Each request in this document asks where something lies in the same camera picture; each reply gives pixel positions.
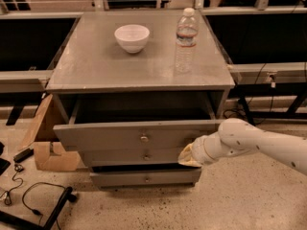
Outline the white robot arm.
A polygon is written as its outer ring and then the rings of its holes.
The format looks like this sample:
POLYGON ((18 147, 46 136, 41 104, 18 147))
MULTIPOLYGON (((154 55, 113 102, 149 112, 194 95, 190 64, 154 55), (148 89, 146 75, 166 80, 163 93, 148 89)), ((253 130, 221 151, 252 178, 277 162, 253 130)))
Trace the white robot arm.
POLYGON ((216 163, 221 158, 255 151, 307 174, 305 137, 265 131, 236 118, 222 121, 216 132, 198 137, 188 144, 180 153, 178 163, 199 168, 216 163))

